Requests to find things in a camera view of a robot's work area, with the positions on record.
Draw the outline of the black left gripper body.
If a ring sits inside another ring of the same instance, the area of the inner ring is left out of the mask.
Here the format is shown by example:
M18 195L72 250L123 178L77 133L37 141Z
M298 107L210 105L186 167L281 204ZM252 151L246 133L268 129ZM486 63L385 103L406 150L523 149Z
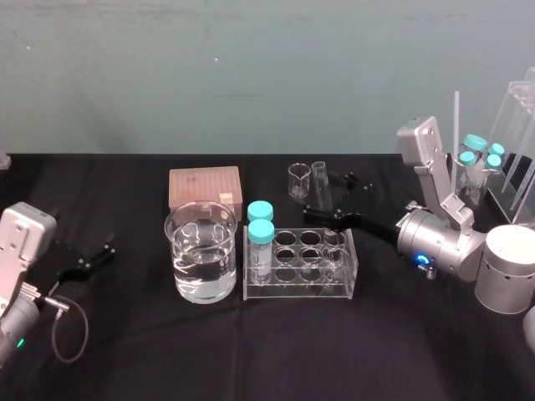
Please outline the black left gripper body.
M85 257L72 246L54 241L29 268L29 284L40 293L52 293L65 282L87 279Z

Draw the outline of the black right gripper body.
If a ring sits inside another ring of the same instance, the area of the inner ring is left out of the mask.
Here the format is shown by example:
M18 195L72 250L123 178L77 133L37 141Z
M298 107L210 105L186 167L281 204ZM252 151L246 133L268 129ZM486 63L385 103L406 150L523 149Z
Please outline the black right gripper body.
M339 231L360 229L394 246L400 232L397 226L400 220L397 215L346 213L336 215L336 226Z

